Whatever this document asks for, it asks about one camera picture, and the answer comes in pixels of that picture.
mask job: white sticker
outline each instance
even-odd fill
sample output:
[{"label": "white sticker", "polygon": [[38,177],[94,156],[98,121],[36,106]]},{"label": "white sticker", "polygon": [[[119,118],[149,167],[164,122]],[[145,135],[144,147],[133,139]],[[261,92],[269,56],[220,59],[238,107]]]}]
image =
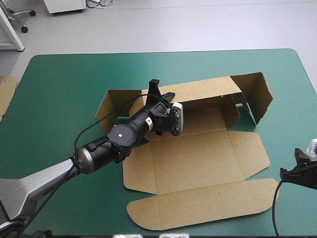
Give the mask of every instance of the white sticker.
[{"label": "white sticker", "polygon": [[145,119],[145,121],[149,125],[149,131],[151,131],[153,129],[153,122],[152,122],[151,118],[148,117],[148,118]]}]

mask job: cardboard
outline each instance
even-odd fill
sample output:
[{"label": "cardboard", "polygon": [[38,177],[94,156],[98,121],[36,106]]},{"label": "cardboard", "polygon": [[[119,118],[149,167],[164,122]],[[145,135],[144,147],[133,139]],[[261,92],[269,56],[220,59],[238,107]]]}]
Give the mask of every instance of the cardboard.
[{"label": "cardboard", "polygon": [[15,77],[9,76],[7,79],[4,79],[3,76],[0,76],[0,122],[9,107],[16,84],[17,79]]},{"label": "cardboard", "polygon": [[[242,103],[258,124],[272,101],[262,73],[226,76],[160,87],[174,92],[184,108],[180,136],[150,132],[149,143],[132,150],[123,162],[128,189],[157,194],[132,201],[131,219],[149,230],[165,230],[262,212],[271,207],[277,182],[245,181],[270,164],[259,135],[228,130],[240,117]],[[147,90],[109,90],[96,114],[99,119]],[[118,116],[137,112],[138,98],[100,123],[108,133]]]}]

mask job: brown cardboard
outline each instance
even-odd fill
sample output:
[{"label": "brown cardboard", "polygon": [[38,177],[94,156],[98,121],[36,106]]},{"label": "brown cardboard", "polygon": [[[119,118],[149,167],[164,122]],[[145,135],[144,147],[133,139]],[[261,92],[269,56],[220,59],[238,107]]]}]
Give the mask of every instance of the brown cardboard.
[{"label": "brown cardboard", "polygon": [[[179,137],[150,132],[149,143],[132,150],[123,162],[128,189],[157,194],[132,201],[127,212],[139,226],[165,230],[202,222],[255,214],[268,209],[277,182],[245,179],[269,166],[260,137],[230,131],[242,103],[259,123],[272,96],[262,73],[225,76],[160,88],[174,92],[184,108]],[[147,90],[109,90],[96,118]],[[100,123],[108,133],[118,116],[131,116],[144,104],[138,98]]]},{"label": "brown cardboard", "polygon": [[16,84],[17,80],[15,77],[9,76],[4,79],[3,76],[0,76],[0,121],[9,107]]}]

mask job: green table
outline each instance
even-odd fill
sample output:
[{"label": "green table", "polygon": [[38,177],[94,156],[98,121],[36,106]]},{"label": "green table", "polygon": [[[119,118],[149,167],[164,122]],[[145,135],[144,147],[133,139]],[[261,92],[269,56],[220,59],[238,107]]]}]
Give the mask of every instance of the green table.
[{"label": "green table", "polygon": [[[107,89],[143,89],[152,78],[168,85],[261,71],[274,97],[257,127],[241,109],[232,130],[256,131],[271,166],[253,176],[279,180],[279,168],[295,165],[294,148],[317,137],[317,98],[295,51],[44,55],[32,58],[7,114],[0,123],[0,178],[19,178],[73,154],[78,132],[95,121]],[[79,144],[103,133],[96,126]],[[63,185],[27,232],[51,229],[56,235],[111,235],[144,230],[126,213],[129,201],[150,196],[123,186],[115,163]],[[317,234],[317,191],[284,184],[277,202],[281,235]],[[173,229],[191,235],[274,235],[271,209],[245,217]]]}]

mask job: black cylindrical joint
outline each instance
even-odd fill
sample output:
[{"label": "black cylindrical joint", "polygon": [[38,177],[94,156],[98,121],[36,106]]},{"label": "black cylindrical joint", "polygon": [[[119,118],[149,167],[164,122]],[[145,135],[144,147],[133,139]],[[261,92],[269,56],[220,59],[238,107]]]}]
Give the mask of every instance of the black cylindrical joint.
[{"label": "black cylindrical joint", "polygon": [[77,152],[80,172],[87,175],[115,159],[114,148],[104,137],[79,147]]},{"label": "black cylindrical joint", "polygon": [[114,161],[115,157],[114,149],[109,142],[98,146],[93,152],[90,152],[90,154],[94,162],[95,171]]}]

